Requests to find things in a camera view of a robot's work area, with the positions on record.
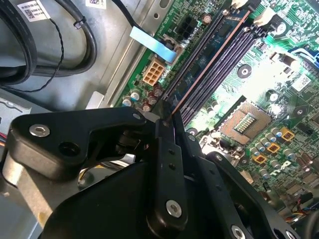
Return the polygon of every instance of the mounting hole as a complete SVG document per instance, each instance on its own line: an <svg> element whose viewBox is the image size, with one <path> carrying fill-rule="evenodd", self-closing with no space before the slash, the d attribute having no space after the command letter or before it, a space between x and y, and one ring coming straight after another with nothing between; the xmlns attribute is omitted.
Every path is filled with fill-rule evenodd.
<svg viewBox="0 0 319 239"><path fill-rule="evenodd" d="M59 145L60 153L67 157L75 157L79 155L80 148L75 143L72 142L63 142Z"/></svg>
<svg viewBox="0 0 319 239"><path fill-rule="evenodd" d="M168 152L171 154L171 155L175 155L175 152L171 149L168 150Z"/></svg>
<svg viewBox="0 0 319 239"><path fill-rule="evenodd" d="M159 4L160 4L159 6L160 6L161 8L167 8L167 6L168 6L168 4L169 4L169 1L170 1L170 0L161 0L160 3L159 3Z"/></svg>
<svg viewBox="0 0 319 239"><path fill-rule="evenodd" d="M176 169L175 165L172 164L172 163L169 164L169 168L170 168L171 170L175 170L175 169Z"/></svg>

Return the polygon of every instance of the capacitor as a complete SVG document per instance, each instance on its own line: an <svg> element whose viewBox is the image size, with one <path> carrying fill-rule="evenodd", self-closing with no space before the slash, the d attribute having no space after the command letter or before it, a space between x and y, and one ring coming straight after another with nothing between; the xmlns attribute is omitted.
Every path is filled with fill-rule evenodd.
<svg viewBox="0 0 319 239"><path fill-rule="evenodd" d="M284 155L287 157L289 160L294 160L296 158L296 154L289 148L284 150Z"/></svg>
<svg viewBox="0 0 319 239"><path fill-rule="evenodd" d="M306 172L309 172L310 169L308 168L308 166L306 165L306 163L303 161L302 158L298 157L296 159L297 164Z"/></svg>
<svg viewBox="0 0 319 239"><path fill-rule="evenodd" d="M157 98L156 96L154 95L153 91L149 91L148 92L148 102L149 104L152 106L152 105L155 105L156 102L157 102Z"/></svg>
<svg viewBox="0 0 319 239"><path fill-rule="evenodd" d="M266 148L260 142L256 143L255 146L260 152L264 152L266 150Z"/></svg>
<svg viewBox="0 0 319 239"><path fill-rule="evenodd" d="M301 158L303 159L303 161L307 164L307 165L310 165L312 164L314 161L313 159L309 156L309 154L307 153L303 153L301 155Z"/></svg>
<svg viewBox="0 0 319 239"><path fill-rule="evenodd" d="M268 173L268 171L265 168L262 168L259 170L259 174L260 176L262 176L264 179L270 179L270 174Z"/></svg>
<svg viewBox="0 0 319 239"><path fill-rule="evenodd" d="M208 107L206 109L206 111L207 111L209 117L213 117L215 115L215 111L214 111L213 107Z"/></svg>
<svg viewBox="0 0 319 239"><path fill-rule="evenodd" d="M268 139L266 138L262 138L261 140L261 143L265 146L265 147L269 147L271 145L271 143L269 142Z"/></svg>
<svg viewBox="0 0 319 239"><path fill-rule="evenodd" d="M162 87L161 87L161 85L159 83L156 83L153 86L153 94L156 97L160 97L163 94L163 89L162 89Z"/></svg>
<svg viewBox="0 0 319 239"><path fill-rule="evenodd" d="M268 133L266 134L266 138L270 141L270 142L276 142L276 136L274 136L273 133Z"/></svg>
<svg viewBox="0 0 319 239"><path fill-rule="evenodd" d="M125 97L123 98L122 105L123 105L123 106L131 107L131 106L132 106L131 97L130 97L130 96L125 96Z"/></svg>
<svg viewBox="0 0 319 239"><path fill-rule="evenodd" d="M264 189L267 193L271 192L271 188L267 182L263 182Z"/></svg>
<svg viewBox="0 0 319 239"><path fill-rule="evenodd" d="M257 148L253 147L250 149L250 152L255 155L255 156L259 156L260 155L260 152L258 151Z"/></svg>
<svg viewBox="0 0 319 239"><path fill-rule="evenodd" d="M278 95L278 93L277 93L276 91L274 91L274 90L269 90L269 91L266 92L266 97L267 97L267 99L268 99L269 101L275 102L275 101L278 100L279 95Z"/></svg>
<svg viewBox="0 0 319 239"><path fill-rule="evenodd" d="M270 161L270 165L276 170L281 169L281 164L275 159Z"/></svg>
<svg viewBox="0 0 319 239"><path fill-rule="evenodd" d="M148 103L148 102L146 102L146 103L143 103L142 104L142 110L144 111L144 112L150 112L151 111L151 105Z"/></svg>
<svg viewBox="0 0 319 239"><path fill-rule="evenodd" d="M141 97L141 92L139 90L134 89L131 91L131 99L133 101L139 101L140 97Z"/></svg>
<svg viewBox="0 0 319 239"><path fill-rule="evenodd" d="M212 17L210 14L205 13L202 17L201 17L201 21L204 25L209 25L212 21Z"/></svg>
<svg viewBox="0 0 319 239"><path fill-rule="evenodd" d="M271 133L273 133L276 137L281 137L283 133L280 132L279 128L272 128Z"/></svg>

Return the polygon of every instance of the yellow component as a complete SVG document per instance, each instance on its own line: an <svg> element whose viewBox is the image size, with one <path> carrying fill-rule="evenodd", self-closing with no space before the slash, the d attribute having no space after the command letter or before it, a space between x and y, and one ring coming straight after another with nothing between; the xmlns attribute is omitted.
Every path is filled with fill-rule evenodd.
<svg viewBox="0 0 319 239"><path fill-rule="evenodd" d="M271 143L271 145L267 147L267 150L272 153L276 153L279 149L280 149L280 146L277 145L276 143Z"/></svg>
<svg viewBox="0 0 319 239"><path fill-rule="evenodd" d="M295 134L292 133L289 129L286 127L282 127L280 132L283 134L281 138L283 138L285 141L290 141L295 137Z"/></svg>
<svg viewBox="0 0 319 239"><path fill-rule="evenodd" d="M154 57L153 61L150 63L149 67L144 73L143 81L151 86L154 86L159 80L160 76L163 74L164 70L164 63Z"/></svg>
<svg viewBox="0 0 319 239"><path fill-rule="evenodd" d="M260 154L259 156L253 155L252 157L256 163L260 163L260 164L264 163L267 160L267 158L262 154Z"/></svg>

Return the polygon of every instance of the cable tie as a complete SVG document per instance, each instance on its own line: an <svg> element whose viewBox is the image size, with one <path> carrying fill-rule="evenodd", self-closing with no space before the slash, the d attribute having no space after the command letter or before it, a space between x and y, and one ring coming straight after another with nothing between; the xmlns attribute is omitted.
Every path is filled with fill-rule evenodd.
<svg viewBox="0 0 319 239"><path fill-rule="evenodd" d="M74 26L77 30L79 30L79 29L82 27L82 25L84 25L85 23L86 23L86 17L83 16L82 20L76 21L76 22L73 24L73 26Z"/></svg>

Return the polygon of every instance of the metal panel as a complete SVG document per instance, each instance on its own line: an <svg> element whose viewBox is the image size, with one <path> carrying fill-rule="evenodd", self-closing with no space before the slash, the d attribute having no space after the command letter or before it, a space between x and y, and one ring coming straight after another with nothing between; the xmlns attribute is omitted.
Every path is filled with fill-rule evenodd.
<svg viewBox="0 0 319 239"><path fill-rule="evenodd" d="M28 0L11 0L15 5ZM160 0L122 0L134 19L143 23L143 27L154 32L154 21L150 16L150 8L156 3L159 8ZM74 19L55 1L42 0L51 18L61 29L64 40L64 65L72 66L80 62L85 53L85 39L81 30L73 27ZM85 0L73 0L90 23L98 42L98 59L91 70L81 75L66 78L56 78L44 90L23 94L23 97L50 110L69 111L84 109L94 91L106 93L113 81L120 81L121 77L113 76L121 70L118 63L123 61L123 54L130 44L129 33L131 27L120 10L110 0L107 9L96 9L85 6ZM58 34L48 20L27 23L36 42L39 63L56 65L60 57ZM14 66L24 64L19 45L7 26L0 21L0 65ZM30 77L25 83L16 86L19 89L35 89L42 86L48 78Z"/></svg>

